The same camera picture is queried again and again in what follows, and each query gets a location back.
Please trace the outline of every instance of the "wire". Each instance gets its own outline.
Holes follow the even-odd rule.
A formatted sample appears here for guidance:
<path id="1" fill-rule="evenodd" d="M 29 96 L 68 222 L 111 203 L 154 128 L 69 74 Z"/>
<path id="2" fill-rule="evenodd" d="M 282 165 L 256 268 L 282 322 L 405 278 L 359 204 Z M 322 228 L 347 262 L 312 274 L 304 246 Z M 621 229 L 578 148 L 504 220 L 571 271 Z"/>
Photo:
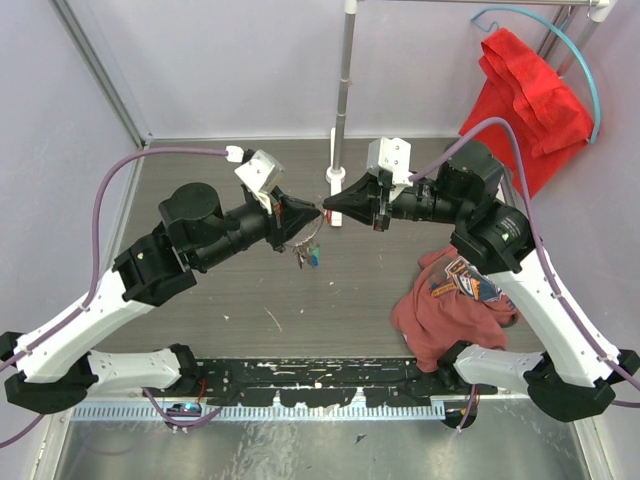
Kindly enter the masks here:
<path id="1" fill-rule="evenodd" d="M 33 421 L 27 425 L 21 432 L 16 433 L 13 437 L 11 437 L 8 440 L 5 440 L 4 442 L 0 442 L 0 448 L 5 448 L 8 447 L 9 445 L 13 445 L 14 443 L 16 443 L 18 440 L 20 440 L 22 437 L 24 437 L 27 433 L 29 433 L 31 430 L 33 430 L 33 428 L 40 423 L 40 421 L 44 418 L 44 415 L 38 415 L 36 418 L 33 419 Z"/>
<path id="2" fill-rule="evenodd" d="M 207 388 L 207 379 L 203 378 L 202 380 L 200 380 L 200 384 L 202 385 L 202 388 L 200 389 L 200 395 L 198 395 L 198 401 L 196 402 L 198 405 L 200 405 L 200 400 L 202 400 L 202 397 L 204 397 L 204 392 Z"/>
<path id="3" fill-rule="evenodd" d="M 492 11 L 507 11 L 507 12 L 515 12 L 515 13 L 520 13 L 522 15 L 525 15 L 529 18 L 533 18 L 534 20 L 537 20 L 538 22 L 542 23 L 545 27 L 547 27 L 549 30 L 551 30 L 553 33 L 555 33 L 560 40 L 562 40 L 564 43 L 567 44 L 567 47 L 569 47 L 569 50 L 571 50 L 571 52 L 573 52 L 573 54 L 576 56 L 576 59 L 578 60 L 578 62 L 580 63 L 580 66 L 582 67 L 582 70 L 584 71 L 585 76 L 587 77 L 587 83 L 589 84 L 589 90 L 591 90 L 591 98 L 593 100 L 593 116 L 594 118 L 594 124 L 593 124 L 593 132 L 591 133 L 591 138 L 589 139 L 589 143 L 594 143 L 596 141 L 596 137 L 598 135 L 598 132 L 600 131 L 600 123 L 601 123 L 601 111 L 600 111 L 600 96 L 598 95 L 598 88 L 596 87 L 596 82 L 593 79 L 593 74 L 591 73 L 591 69 L 589 68 L 589 65 L 587 65 L 587 61 L 584 59 L 584 57 L 582 56 L 582 53 L 580 52 L 580 49 L 578 47 L 576 47 L 575 43 L 573 43 L 571 41 L 571 39 L 562 31 L 560 30 L 558 27 L 556 27 L 553 23 L 551 23 L 549 20 L 547 20 L 544 17 L 541 17 L 540 15 L 538 15 L 537 13 L 534 13 L 530 10 L 526 10 L 524 8 L 519 8 L 519 7 L 488 7 L 485 8 L 484 10 L 480 10 L 472 19 L 471 21 L 478 26 L 479 28 L 481 28 L 482 30 L 484 30 L 487 33 L 491 32 L 491 29 L 496 26 L 497 28 L 500 28 L 500 25 L 498 24 L 498 22 L 493 22 L 489 28 L 485 28 L 482 25 L 480 25 L 480 23 L 478 22 L 478 18 L 481 17 L 482 15 L 484 15 L 486 12 L 492 12 Z"/>
<path id="4" fill-rule="evenodd" d="M 524 171 L 524 164 L 522 163 L 522 156 L 520 155 L 520 147 L 518 146 L 518 139 L 516 138 L 511 125 L 504 119 L 500 117 L 491 117 L 483 120 L 478 123 L 475 127 L 465 133 L 456 143 L 454 143 L 451 147 L 449 147 L 435 162 L 429 165 L 424 170 L 411 175 L 409 180 L 412 182 L 417 182 L 418 180 L 426 177 L 427 175 L 434 172 L 437 168 L 439 168 L 443 163 L 447 162 L 449 158 L 455 155 L 464 145 L 466 145 L 470 140 L 473 139 L 478 133 L 483 131 L 485 128 L 490 127 L 491 125 L 500 125 L 507 136 L 509 137 L 509 141 L 511 143 L 511 148 L 513 150 L 513 155 L 516 159 L 516 165 L 518 167 L 518 176 L 520 177 L 520 183 L 522 184 L 522 193 L 525 210 L 527 211 L 527 216 L 529 217 L 529 224 L 531 225 L 531 233 L 533 236 L 533 241 L 536 246 L 536 253 L 538 255 L 538 259 L 540 260 L 540 264 L 542 266 L 542 270 L 549 281 L 549 286 L 553 291 L 554 295 L 556 295 L 557 300 L 560 302 L 564 310 L 571 318 L 573 324 L 580 331 L 584 339 L 587 341 L 589 346 L 593 348 L 593 350 L 599 355 L 601 361 L 605 362 L 612 370 L 618 373 L 622 378 L 627 380 L 631 385 L 635 387 L 636 390 L 640 391 L 640 381 L 633 378 L 625 369 L 623 369 L 616 362 L 613 362 L 608 359 L 607 352 L 600 346 L 600 344 L 596 341 L 595 338 L 591 335 L 587 327 L 582 323 L 582 320 L 575 312 L 573 307 L 569 304 L 569 302 L 562 296 L 562 291 L 558 283 L 556 282 L 555 275 L 551 270 L 551 266 L 549 265 L 549 261 L 547 260 L 547 256 L 545 255 L 545 250 L 542 245 L 542 238 L 540 237 L 540 233 L 538 231 L 538 224 L 535 220 L 535 215 L 533 212 L 533 206 L 531 205 L 531 196 L 529 195 L 529 186 L 527 185 L 527 177 Z M 626 401 L 614 401 L 613 405 L 620 407 L 629 407 L 629 408 L 640 408 L 640 403 L 626 402 Z"/>
<path id="5" fill-rule="evenodd" d="M 296 248 L 296 247 L 301 247 L 302 245 L 304 245 L 307 242 L 310 242 L 311 240 L 314 239 L 314 237 L 318 234 L 318 232 L 320 231 L 320 229 L 322 228 L 322 225 L 324 225 L 324 218 L 326 216 L 326 211 L 325 213 L 323 213 L 322 215 L 320 215 L 317 219 L 314 220 L 314 222 L 316 222 L 316 227 L 313 229 L 313 231 L 307 235 L 304 240 L 300 240 L 298 242 L 294 242 L 294 243 L 284 243 L 285 247 L 288 248 Z"/>
<path id="6" fill-rule="evenodd" d="M 175 425 L 176 427 L 181 427 L 181 428 L 182 427 L 186 427 L 186 428 L 191 427 L 192 429 L 202 427 L 202 426 L 206 425 L 207 423 L 209 423 L 212 418 L 218 416 L 218 414 L 222 411 L 222 407 L 218 407 L 213 412 L 205 415 L 204 417 L 200 417 L 197 420 L 180 422 L 180 421 L 177 421 L 177 420 L 171 418 L 169 415 L 166 414 L 166 412 L 162 409 L 162 407 L 160 407 L 160 405 L 158 405 L 158 402 L 156 401 L 156 399 L 153 398 L 153 395 L 151 394 L 151 392 L 149 391 L 148 388 L 143 388 L 142 391 L 144 392 L 145 397 L 147 397 L 149 399 L 149 401 L 151 402 L 151 405 L 153 405 L 153 408 L 156 409 L 156 412 L 158 412 L 158 414 L 166 422 L 170 423 L 171 425 Z"/>
<path id="7" fill-rule="evenodd" d="M 93 203 L 93 213 L 91 217 L 91 247 L 92 247 L 92 271 L 91 271 L 91 282 L 89 284 L 89 291 L 82 302 L 81 306 L 73 310 L 69 315 L 67 315 L 60 323 L 53 326 L 41 336 L 36 338 L 33 342 L 31 342 L 26 347 L 26 351 L 33 351 L 39 345 L 47 341 L 53 335 L 58 333 L 60 330 L 65 328 L 71 322 L 73 322 L 83 311 L 89 308 L 91 302 L 93 301 L 96 291 L 98 290 L 98 282 L 100 280 L 100 210 L 102 209 L 102 201 L 104 199 L 104 194 L 109 186 L 109 183 L 113 179 L 116 173 L 124 167 L 125 165 L 133 162 L 142 157 L 149 157 L 152 155 L 161 155 L 161 154 L 186 154 L 186 155 L 213 155 L 218 157 L 226 157 L 228 152 L 226 150 L 213 150 L 210 148 L 188 148 L 188 147 L 160 147 L 160 148 L 150 148 L 146 151 L 135 152 L 131 155 L 124 157 L 122 160 L 117 162 L 111 169 L 107 172 L 107 174 L 102 179 L 100 186 L 98 187 L 98 193 L 96 194 L 95 201 Z M 26 351 L 20 351 L 14 355 L 12 355 L 8 360 L 2 362 L 0 364 L 0 372 L 3 372 L 11 365 L 15 365 L 18 361 L 24 358 L 27 353 Z M 37 417 L 34 422 L 30 423 L 22 430 L 20 433 L 15 435 L 14 437 L 6 440 L 4 442 L 0 442 L 0 449 L 7 447 L 22 437 L 24 437 L 27 433 L 29 433 L 36 424 L 42 420 L 42 415 Z"/>
<path id="8" fill-rule="evenodd" d="M 471 392 L 469 393 L 469 401 L 467 402 L 467 408 L 465 409 L 464 415 L 462 416 L 462 420 L 456 427 L 459 433 L 462 433 L 462 429 L 464 428 L 465 423 L 467 423 L 467 419 L 471 414 L 471 409 L 473 408 L 473 403 L 475 401 L 476 393 L 478 391 L 477 385 L 471 385 Z"/>

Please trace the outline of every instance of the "black mounting plate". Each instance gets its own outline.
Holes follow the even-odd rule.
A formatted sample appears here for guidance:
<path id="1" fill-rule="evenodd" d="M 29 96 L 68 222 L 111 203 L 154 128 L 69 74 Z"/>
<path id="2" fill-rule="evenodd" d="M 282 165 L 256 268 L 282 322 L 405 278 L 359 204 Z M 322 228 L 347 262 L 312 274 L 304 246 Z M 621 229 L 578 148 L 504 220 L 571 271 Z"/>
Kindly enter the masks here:
<path id="1" fill-rule="evenodd" d="M 265 358 L 198 359 L 206 380 L 205 398 L 211 405 L 266 407 L 276 392 L 280 403 L 309 408 L 351 403 L 358 388 L 369 408 L 429 406 L 433 395 L 467 395 L 467 384 L 444 385 L 436 373 L 423 373 L 414 358 Z M 200 386 L 184 394 L 197 397 Z M 484 395 L 497 392 L 481 385 Z M 175 392 L 154 391 L 175 397 Z"/>

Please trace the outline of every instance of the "red cloth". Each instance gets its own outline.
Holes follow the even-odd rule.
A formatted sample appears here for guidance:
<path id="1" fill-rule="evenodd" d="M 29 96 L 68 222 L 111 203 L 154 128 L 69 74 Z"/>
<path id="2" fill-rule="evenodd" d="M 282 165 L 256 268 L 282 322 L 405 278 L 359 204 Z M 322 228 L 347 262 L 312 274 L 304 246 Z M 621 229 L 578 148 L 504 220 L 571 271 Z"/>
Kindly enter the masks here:
<path id="1" fill-rule="evenodd" d="M 501 28 L 482 42 L 480 67 L 487 81 L 460 134 L 489 117 L 513 128 L 535 195 L 588 142 L 593 120 L 556 72 L 513 33 Z M 475 137 L 511 169 L 522 194 L 509 139 L 494 125 Z"/>
<path id="2" fill-rule="evenodd" d="M 518 312 L 513 302 L 481 276 L 454 247 L 420 259 L 424 268 L 413 290 L 391 313 L 423 372 L 453 344 L 466 340 L 485 348 L 505 348 L 502 330 Z"/>

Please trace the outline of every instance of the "graphic print on shirt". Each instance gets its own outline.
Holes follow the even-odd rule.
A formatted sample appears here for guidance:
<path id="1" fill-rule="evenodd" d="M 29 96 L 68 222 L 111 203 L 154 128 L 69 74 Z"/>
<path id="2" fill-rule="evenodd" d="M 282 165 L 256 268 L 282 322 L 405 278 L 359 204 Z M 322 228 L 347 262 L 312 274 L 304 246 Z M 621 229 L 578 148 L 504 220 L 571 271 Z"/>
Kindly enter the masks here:
<path id="1" fill-rule="evenodd" d="M 462 257 L 450 262 L 444 268 L 444 272 L 447 283 L 440 286 L 432 284 L 431 295 L 434 297 L 457 289 L 464 295 L 480 302 L 497 302 L 502 298 L 502 290 L 482 276 L 473 265 Z"/>

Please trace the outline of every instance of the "gray table surface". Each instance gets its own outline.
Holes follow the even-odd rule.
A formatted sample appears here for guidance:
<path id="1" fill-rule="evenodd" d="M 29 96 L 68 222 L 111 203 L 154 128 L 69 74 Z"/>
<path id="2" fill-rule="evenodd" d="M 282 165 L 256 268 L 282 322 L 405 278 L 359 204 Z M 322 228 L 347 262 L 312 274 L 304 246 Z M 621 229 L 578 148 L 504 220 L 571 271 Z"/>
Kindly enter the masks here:
<path id="1" fill-rule="evenodd" d="M 346 141 L 345 185 L 364 173 L 370 141 Z M 448 142 L 411 140 L 413 168 L 427 165 Z M 233 143 L 263 149 L 277 158 L 286 168 L 281 183 L 286 193 L 317 202 L 328 196 L 324 178 L 328 140 Z M 233 164 L 215 157 L 146 159 L 123 247 L 158 224 L 158 203 L 184 183 L 210 183 L 218 190 L 223 209 L 239 205 L 242 192 L 233 170 Z M 446 247 L 450 232 L 447 225 L 392 221 L 388 232 L 377 233 L 345 218 L 342 228 L 325 225 L 318 234 L 321 263 L 315 270 L 299 270 L 291 252 L 278 254 L 260 242 L 199 275 L 196 287 L 119 329 L 99 349 L 140 352 L 179 342 L 191 346 L 199 357 L 410 355 L 390 324 L 390 312 L 410 290 L 419 272 L 418 259 Z M 511 350 L 542 348 L 525 322 L 507 333 Z"/>

